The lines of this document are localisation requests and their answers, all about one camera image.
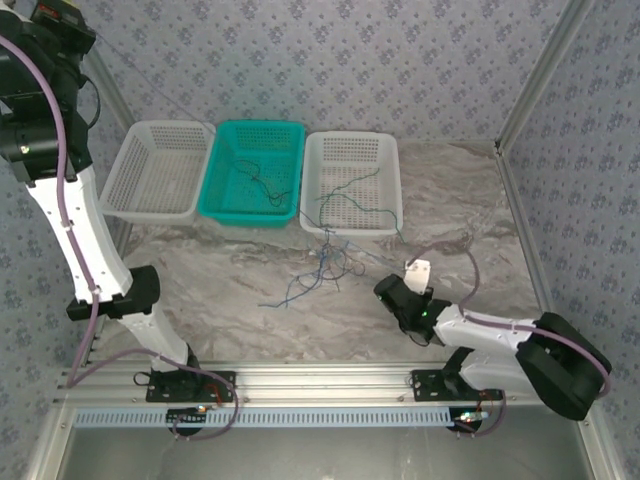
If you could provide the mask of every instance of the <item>plastic basket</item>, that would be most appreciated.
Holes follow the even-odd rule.
[[[402,190],[395,139],[367,132],[309,135],[300,210],[302,228],[319,237],[325,228],[370,240],[400,231]]]
[[[102,212],[132,223],[191,224],[214,132],[199,122],[134,124],[100,196]]]
[[[299,123],[222,123],[200,191],[200,214],[223,225],[284,227],[297,211],[303,149]]]

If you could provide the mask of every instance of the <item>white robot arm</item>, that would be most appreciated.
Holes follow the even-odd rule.
[[[515,320],[463,310],[433,298],[430,265],[417,260],[405,278],[389,275],[374,289],[400,329],[423,341],[458,347],[427,395],[465,397],[488,389],[538,396],[556,413],[582,420],[594,400],[606,394],[611,364],[559,315]],[[440,379],[438,375],[428,378]],[[416,400],[422,394],[415,389]]]
[[[31,20],[19,17],[4,3],[0,7],[0,35],[5,39],[4,48],[0,48],[0,100],[10,110],[0,117],[0,152],[44,212],[69,264],[75,287],[75,299],[67,309],[70,318],[89,318],[97,300],[98,313],[117,319],[143,347],[187,364],[189,348],[173,331],[160,306],[155,269],[125,267],[98,207],[87,148],[88,126],[76,110],[78,91],[86,82],[79,65],[92,47],[95,33],[85,25],[78,9],[62,0],[39,2]],[[14,51],[6,40],[40,71],[58,103],[67,153],[63,172],[59,171],[62,146],[57,141],[60,125],[25,59],[17,58],[21,52]],[[60,191],[68,223],[59,208]],[[87,275],[95,288],[89,286]],[[155,358],[152,369],[165,372],[175,367]]]

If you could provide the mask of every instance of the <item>gray marble surface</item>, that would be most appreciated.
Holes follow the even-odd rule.
[[[401,143],[406,243],[395,236],[350,244],[349,255],[365,274],[346,275],[337,285],[326,281],[287,308],[259,305],[282,301],[292,278],[318,268],[319,243],[297,218],[280,230],[222,227],[205,218],[191,227],[138,225],[126,263],[158,269],[164,310],[201,360],[445,360],[450,350],[422,348],[402,334],[372,290],[389,273],[401,273],[425,245],[453,240],[447,251],[424,257],[438,298],[456,302],[471,290],[473,270],[463,253],[470,246],[482,282],[470,308],[513,318],[538,314],[490,152],[488,144]],[[301,290],[296,285],[293,293]],[[109,321],[93,355],[135,345]]]

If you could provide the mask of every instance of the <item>cable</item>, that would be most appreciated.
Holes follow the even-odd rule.
[[[137,386],[139,387],[148,387],[149,386],[149,382],[147,383],[140,383],[138,381],[138,375],[142,375],[144,377],[147,377],[147,379],[151,379],[151,375],[147,372],[136,372],[133,374],[133,383],[135,383]]]
[[[219,375],[216,375],[215,373],[207,372],[206,370],[193,368],[193,367],[190,367],[188,365],[181,365],[181,364],[171,360],[170,358],[165,357],[164,355],[161,355],[161,354],[159,354],[157,352],[154,352],[154,351],[146,349],[146,348],[136,348],[136,349],[125,350],[125,351],[116,353],[115,355],[112,355],[111,357],[107,358],[106,360],[98,362],[96,365],[94,365],[93,367],[89,368],[88,370],[86,370],[82,374],[76,376],[76,374],[78,372],[78,368],[80,367],[80,364],[82,363],[82,359],[84,357],[84,352],[86,352],[86,350],[87,350],[87,348],[89,346],[89,343],[91,342],[91,339],[93,338],[93,335],[95,333],[97,320],[98,320],[98,308],[99,308],[99,304],[100,304],[100,296],[99,296],[99,289],[96,286],[96,284],[95,284],[95,282],[93,280],[93,277],[91,276],[91,272],[89,271],[89,267],[87,265],[86,259],[84,258],[82,250],[80,249],[80,246],[78,245],[78,241],[76,239],[75,233],[73,232],[73,228],[72,228],[73,225],[69,220],[69,214],[68,214],[67,205],[66,205],[66,202],[65,202],[64,186],[65,186],[65,172],[66,172],[66,161],[67,161],[67,139],[66,139],[66,133],[65,133],[65,128],[64,128],[64,120],[62,118],[62,112],[60,111],[60,107],[58,106],[58,102],[56,100],[55,94],[53,93],[53,90],[51,89],[51,86],[47,83],[47,80],[44,77],[44,75],[42,74],[42,72],[33,63],[33,61],[28,57],[28,55],[25,54],[20,48],[18,48],[10,40],[8,40],[7,38],[5,38],[2,35],[0,35],[0,46],[4,47],[6,50],[8,50],[10,53],[12,53],[31,72],[31,74],[33,75],[35,80],[38,82],[38,85],[42,89],[42,92],[43,92],[45,98],[47,99],[47,102],[49,103],[49,107],[51,108],[51,114],[53,116],[53,121],[54,121],[54,125],[55,125],[55,130],[56,130],[56,139],[57,139],[57,142],[58,142],[58,161],[57,161],[57,166],[56,166],[56,168],[57,168],[57,170],[56,170],[56,197],[57,197],[58,209],[60,211],[61,223],[62,223],[62,227],[67,232],[67,237],[69,239],[69,244],[70,244],[71,249],[73,250],[73,253],[74,253],[74,255],[75,255],[75,257],[76,257],[76,259],[78,261],[78,265],[80,266],[80,270],[82,271],[82,275],[83,275],[85,281],[87,282],[87,285],[88,285],[89,290],[91,291],[91,295],[92,295],[92,302],[93,303],[91,305],[91,315],[90,315],[90,318],[89,318],[89,325],[87,326],[87,331],[85,332],[85,335],[82,338],[82,341],[80,342],[80,346],[78,347],[78,350],[76,352],[76,356],[75,356],[75,358],[73,360],[71,371],[69,373],[69,377],[67,378],[67,382],[66,382],[67,388],[75,387],[76,385],[78,385],[78,383],[80,383],[82,380],[87,378],[92,373],[100,370],[104,366],[116,361],[117,359],[119,359],[121,357],[124,357],[124,356],[127,356],[127,355],[132,355],[132,354],[151,355],[151,356],[159,358],[160,360],[168,363],[169,365],[172,365],[172,366],[174,366],[176,368],[179,368],[181,370],[185,370],[187,372],[192,372],[192,373],[196,373],[196,374],[199,374],[199,375],[205,375],[205,376],[208,376],[210,378],[213,378],[214,380],[217,380],[217,381],[221,382],[223,385],[225,385],[229,389],[229,391],[233,395],[235,408],[234,408],[234,413],[233,413],[231,419],[229,420],[229,422],[227,423],[227,425],[225,425],[220,430],[217,430],[216,432],[214,432],[212,434],[209,434],[209,435],[202,435],[202,436],[198,436],[198,437],[194,437],[194,438],[178,436],[177,438],[183,439],[183,440],[186,439],[186,440],[196,441],[196,440],[207,440],[207,439],[215,438],[217,436],[222,435],[223,433],[227,432],[231,428],[233,423],[236,421],[238,410],[239,410],[240,406],[239,406],[238,395],[237,395],[233,385],[231,383],[227,382],[224,378],[220,377]]]
[[[338,252],[340,252],[344,257],[345,257],[345,262],[343,264],[342,267],[338,266],[339,268],[342,268],[342,273],[340,273],[339,275],[335,275],[333,274],[333,272],[331,271],[331,257],[332,255],[332,251],[333,250],[337,250]],[[315,290],[316,288],[320,288],[323,284],[324,281],[332,281],[332,282],[336,282],[336,286],[338,286],[338,280],[341,279],[342,277],[344,277],[345,275],[351,273],[355,276],[363,276],[366,272],[366,267],[364,265],[364,263],[359,262],[359,261],[355,261],[354,262],[356,264],[360,264],[362,266],[362,271],[361,272],[357,272],[355,270],[355,266],[351,267],[351,268],[347,268],[347,259],[351,258],[345,251],[345,249],[343,248],[338,248],[338,247],[334,247],[333,245],[331,245],[329,243],[329,235],[327,234],[327,240],[325,242],[325,244],[322,245],[322,250],[320,252],[318,252],[318,257],[320,258],[320,265],[318,267],[317,270],[314,270],[312,272],[308,272],[302,275],[296,275],[295,277],[293,277],[293,279],[291,279],[291,281],[289,282],[289,285],[287,286],[287,292],[285,294],[285,299],[282,300],[281,302],[277,303],[277,304],[266,304],[266,303],[262,303],[259,304],[259,307],[270,307],[270,308],[279,308],[282,305],[284,305],[285,307],[289,306],[289,303],[292,302],[293,300],[296,300],[304,295],[306,295],[307,293],[309,293],[311,290]],[[325,272],[330,271],[332,274],[332,277],[327,278],[325,275]],[[301,279],[305,278],[305,277],[313,277],[315,279],[314,283],[311,286],[307,286],[304,283],[302,283]],[[289,297],[289,294],[291,292],[291,288],[293,286],[294,283],[299,283],[300,285],[302,285],[302,287],[304,288],[304,291],[302,291],[301,293],[293,296],[293,297]]]
[[[173,433],[176,436],[176,440],[185,440],[185,441],[202,441],[202,440],[211,440],[212,438],[216,438],[219,437],[220,435],[228,432],[231,427],[233,426],[233,424],[235,423],[236,419],[238,418],[238,412],[240,411],[240,400],[238,399],[238,393],[236,392],[234,386],[228,382],[226,379],[224,379],[223,377],[221,377],[220,375],[213,373],[213,372],[208,372],[206,370],[202,370],[200,368],[194,368],[194,367],[190,367],[188,365],[182,365],[181,363],[175,362],[173,360],[171,360],[168,357],[165,357],[164,355],[161,355],[157,352],[154,352],[153,350],[149,350],[148,348],[132,348],[130,350],[123,350],[122,352],[118,352],[115,355],[112,355],[111,357],[107,358],[106,360],[102,360],[98,363],[96,363],[95,365],[93,365],[92,367],[88,368],[87,370],[85,370],[84,372],[82,372],[80,375],[78,375],[77,377],[70,379],[71,381],[67,381],[67,386],[68,388],[73,388],[76,385],[78,385],[82,380],[84,380],[85,378],[87,378],[89,375],[92,375],[93,373],[97,372],[98,370],[100,370],[101,368],[106,367],[107,365],[109,365],[110,363],[115,362],[116,360],[122,358],[122,357],[126,357],[128,355],[150,355],[152,357],[158,358],[160,360],[162,360],[165,363],[168,363],[169,365],[179,368],[180,370],[184,370],[185,372],[191,372],[191,373],[195,373],[198,375],[205,375],[213,380],[216,380],[220,383],[222,383],[230,392],[231,395],[233,396],[233,414],[231,415],[231,419],[229,420],[229,422],[227,422],[227,424],[216,430],[213,433],[210,433],[208,435],[198,435],[197,437],[185,437],[182,435],[179,435],[176,431],[175,431],[175,426],[173,428]]]
[[[167,100],[169,103],[171,103],[174,107],[176,107],[178,110],[180,110],[182,113],[184,113],[185,115],[187,115],[191,120],[198,122],[199,124],[201,124],[206,130],[208,130],[212,135],[215,135],[215,132],[201,119],[197,118],[193,113],[191,113],[189,110],[187,110],[186,108],[184,108],[182,105],[180,105],[178,102],[176,102],[175,100],[173,100],[171,97],[169,97],[167,94],[165,94],[160,88],[158,88],[156,85],[154,85],[154,83],[149,80],[149,78],[147,78],[146,74],[140,70],[135,63],[131,62],[122,52],[120,52],[120,50],[118,50],[118,48],[116,48],[113,44],[111,44],[104,36],[100,35],[99,33],[97,33],[98,37],[100,38],[100,40],[102,42],[104,42],[104,44],[113,51],[113,53],[115,53],[118,57],[120,57],[120,59],[123,61],[123,63],[129,67],[130,69],[132,69],[133,71],[135,71],[136,73],[138,73],[138,75],[140,75],[140,77],[151,87],[151,89],[155,92],[157,92],[159,95],[161,95],[165,100]],[[309,215],[307,215],[305,212],[303,212],[302,210],[299,210],[301,215],[304,215],[304,217],[316,228],[323,228],[321,226],[319,226],[311,217],[309,217]],[[333,235],[335,238],[338,238],[340,240],[343,241],[347,241],[346,238],[342,237],[341,235],[338,235],[337,233],[331,231],[330,229],[326,229],[331,235]],[[351,246],[354,247],[355,249],[359,250],[360,252],[364,253],[365,255],[370,256],[371,258],[374,258],[375,260],[378,261],[378,263],[385,265],[391,269],[393,269],[394,271],[402,271],[402,268],[398,267],[397,265],[394,265],[393,263],[391,263],[390,261],[386,260],[383,257],[380,257],[378,255],[375,255],[374,253],[371,253],[367,250],[365,250],[364,248],[358,246],[357,244],[351,242]]]
[[[202,126],[209,131],[209,133],[211,133],[211,135],[213,135],[215,137],[215,132],[208,126],[206,125],[202,120],[198,119],[194,114],[192,114],[189,110],[187,110],[186,108],[184,108],[182,105],[180,105],[178,102],[176,102],[175,100],[173,100],[171,97],[169,97],[167,94],[165,94],[162,90],[160,90],[158,87],[156,87],[153,82],[151,80],[149,80],[147,78],[147,76],[145,75],[145,73],[140,70],[136,64],[134,62],[132,62],[129,58],[127,58],[123,53],[120,52],[120,50],[118,50],[115,46],[113,46],[104,36],[102,36],[101,34],[96,32],[96,35],[100,38],[100,40],[102,42],[104,42],[104,44],[109,47],[113,53],[115,53],[116,55],[118,55],[120,57],[120,60],[122,60],[122,62],[129,67],[130,69],[136,71],[138,73],[138,75],[140,75],[142,77],[142,79],[157,93],[159,93],[167,102],[169,102],[171,105],[173,105],[174,107],[176,107],[178,110],[180,110],[182,113],[184,113],[185,115],[187,115],[189,118],[191,118],[191,120],[198,122],[200,124],[202,124]]]
[[[246,163],[249,164],[253,167],[256,167],[257,172],[255,174],[241,170],[240,168],[238,168],[237,164],[238,163]],[[264,194],[266,195],[267,199],[269,200],[269,203],[271,203],[271,205],[273,207],[279,208],[282,206],[282,202],[284,201],[284,197],[293,193],[292,190],[288,190],[286,192],[282,192],[282,193],[271,193],[271,190],[269,189],[269,186],[267,185],[267,183],[260,178],[260,165],[256,162],[252,162],[251,160],[246,160],[246,159],[240,159],[240,160],[236,160],[235,162],[233,162],[232,166],[238,170],[240,173],[244,173],[246,175],[248,175],[249,177],[251,177],[251,180],[253,180],[254,182],[258,182],[259,185],[261,185],[264,189]]]
[[[493,425],[491,425],[486,430],[483,430],[481,432],[476,432],[471,427],[469,427],[469,425],[465,425],[462,422],[453,422],[453,423],[458,427],[464,428],[465,430],[469,430],[469,433],[463,433],[463,434],[472,438],[486,437],[490,433],[495,432],[498,429],[498,427],[500,427],[500,425],[504,421],[504,417],[507,414],[507,394],[504,390],[501,390],[501,392],[502,392],[502,403],[500,404],[500,412],[498,413],[498,418],[493,423]]]
[[[91,122],[89,122],[89,125],[87,125],[87,129],[91,130],[96,125],[96,123],[98,123],[98,120],[100,119],[100,113],[102,112],[102,105],[100,102],[100,91],[98,90],[98,87],[96,87],[96,84],[93,83],[93,80],[91,80],[86,75],[84,78],[87,79],[88,83],[93,85],[93,88],[96,91],[96,113],[93,115],[93,120],[91,120]]]
[[[82,255],[82,251],[80,250],[80,246],[78,245],[78,241],[76,239],[75,233],[71,228],[71,224],[69,222],[69,214],[67,212],[67,205],[65,203],[64,198],[64,183],[65,183],[65,171],[67,164],[67,137],[64,128],[64,120],[62,118],[62,112],[60,111],[60,107],[58,106],[58,101],[56,100],[55,94],[51,89],[51,86],[47,83],[46,78],[42,74],[42,72],[38,69],[38,67],[31,61],[31,59],[25,54],[20,48],[14,45],[11,41],[7,40],[5,37],[0,35],[0,45],[2,45],[5,49],[11,52],[20,62],[24,64],[24,66],[31,72],[35,80],[38,82],[38,85],[42,89],[47,102],[49,103],[49,107],[51,108],[51,114],[53,115],[53,121],[56,129],[56,140],[58,142],[58,162],[57,162],[57,170],[56,170],[56,197],[58,203],[58,209],[60,211],[60,218],[62,227],[65,228],[67,232],[67,238],[69,239],[69,244],[71,249],[73,250],[74,255],[78,260],[78,265],[80,270],[82,271],[82,275],[87,282],[89,287],[89,291],[91,291],[92,295],[92,307],[91,307],[91,315],[89,318],[89,325],[87,326],[87,332],[80,342],[80,346],[78,347],[78,351],[76,353],[76,357],[73,361],[71,367],[72,376],[75,375],[75,372],[78,370],[80,363],[82,362],[82,358],[84,356],[84,352],[87,350],[91,338],[93,338],[93,334],[95,332],[95,328],[98,320],[98,304],[100,302],[100,296],[98,295],[98,289],[91,277],[91,273],[89,272],[89,267],[87,266],[87,262]]]
[[[413,264],[413,262],[415,262],[417,259],[419,259],[422,255],[424,255],[429,250],[437,248],[438,246],[443,246],[447,244],[450,245],[451,243],[452,243],[451,241],[440,241],[440,242],[435,242],[423,248],[419,255],[416,255],[407,263],[407,267],[410,267]],[[588,352],[585,348],[573,342],[572,340],[569,340],[561,335],[558,335],[557,333],[549,332],[547,330],[543,330],[537,327],[531,327],[529,325],[517,325],[512,323],[491,322],[489,320],[482,320],[480,318],[475,318],[469,314],[465,314],[464,312],[465,305],[473,298],[473,296],[476,294],[476,292],[480,288],[480,267],[478,267],[478,262],[476,261],[475,257],[473,256],[470,250],[468,249],[465,250],[465,253],[469,257],[469,259],[471,260],[471,264],[473,265],[474,284],[471,292],[469,292],[469,294],[467,294],[467,296],[464,297],[458,304],[458,310],[460,311],[460,315],[462,315],[464,319],[469,320],[470,322],[475,323],[477,325],[482,325],[484,327],[499,328],[501,330],[516,330],[519,332],[528,332],[534,335],[539,335],[541,337],[546,337],[551,340],[555,340],[556,342],[561,343],[571,348],[575,352],[579,353],[580,355],[582,355],[590,363],[592,363],[593,366],[598,370],[600,375],[602,375],[603,387],[598,395],[598,398],[604,397],[611,391],[611,377],[609,376],[607,369],[604,368],[604,365],[602,365],[598,361],[598,359],[594,357],[590,352]]]
[[[418,345],[419,347],[426,348],[426,347],[428,347],[428,346],[429,346],[429,344],[428,344],[428,343],[420,343],[420,342],[419,342],[419,341],[417,341],[415,338],[413,338],[411,335],[408,335],[408,337],[409,337],[409,339],[410,339],[413,343],[415,343],[415,344],[416,344],[416,345]]]
[[[356,200],[354,200],[353,198],[349,197],[348,195],[345,195],[344,193],[336,193],[338,190],[343,190],[343,189],[349,187],[351,184],[353,184],[355,182],[358,182],[358,181],[361,181],[361,180],[365,180],[367,178],[374,177],[378,173],[380,173],[380,168],[377,168],[376,171],[373,172],[373,173],[370,173],[370,174],[367,174],[367,175],[364,175],[364,176],[361,176],[361,177],[353,178],[348,183],[346,183],[345,185],[341,185],[341,186],[335,187],[330,193],[328,193],[326,195],[321,195],[320,197],[316,198],[316,201],[320,201],[320,200],[324,199],[324,202],[322,202],[322,205],[320,205],[320,211],[318,213],[318,221],[320,222],[320,225],[322,227],[326,226],[324,224],[324,222],[322,221],[322,217],[323,217],[324,207],[327,205],[327,203],[329,203],[329,201],[333,197],[342,197],[342,198],[345,198],[346,200],[349,200],[357,208],[359,208],[360,210],[362,210],[365,213],[374,213],[374,212],[390,213],[393,216],[393,219],[395,221],[395,230],[398,233],[398,236],[400,237],[400,240],[402,241],[402,243],[406,243],[405,240],[404,240],[404,237],[402,236],[402,233],[400,233],[400,229],[398,228],[398,217],[395,214],[395,212],[393,212],[392,210],[389,210],[389,209],[365,208],[362,205],[360,205]]]

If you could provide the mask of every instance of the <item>patterned wallpaper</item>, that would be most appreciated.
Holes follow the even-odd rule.
[[[93,117],[87,86],[80,112]],[[102,188],[124,135],[103,106],[90,130],[98,187]],[[49,394],[69,367],[86,322],[72,323],[65,308],[73,282],[49,224],[0,157],[0,478],[22,479]]]
[[[597,2],[510,153],[553,299],[613,364],[640,478],[640,4]]]
[[[79,2],[139,119],[493,139],[566,0]]]

